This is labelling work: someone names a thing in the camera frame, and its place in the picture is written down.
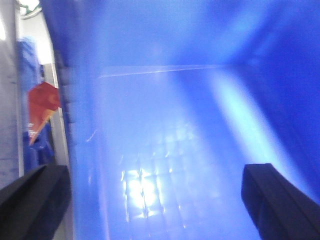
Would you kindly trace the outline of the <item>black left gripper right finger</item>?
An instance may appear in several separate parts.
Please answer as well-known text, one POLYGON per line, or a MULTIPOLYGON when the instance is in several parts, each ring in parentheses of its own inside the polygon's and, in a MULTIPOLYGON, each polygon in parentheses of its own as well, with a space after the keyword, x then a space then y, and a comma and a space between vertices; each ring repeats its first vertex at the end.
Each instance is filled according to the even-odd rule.
POLYGON ((320 238, 320 206, 272 164, 244 166, 241 198, 263 240, 320 238))

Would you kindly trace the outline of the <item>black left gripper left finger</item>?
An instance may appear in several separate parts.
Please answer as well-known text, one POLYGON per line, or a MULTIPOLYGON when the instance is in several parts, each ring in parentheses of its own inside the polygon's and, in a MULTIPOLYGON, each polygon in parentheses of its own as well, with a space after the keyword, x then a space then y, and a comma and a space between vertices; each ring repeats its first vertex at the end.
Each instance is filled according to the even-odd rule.
POLYGON ((51 240, 71 201, 65 165, 41 165, 0 191, 2 240, 51 240))

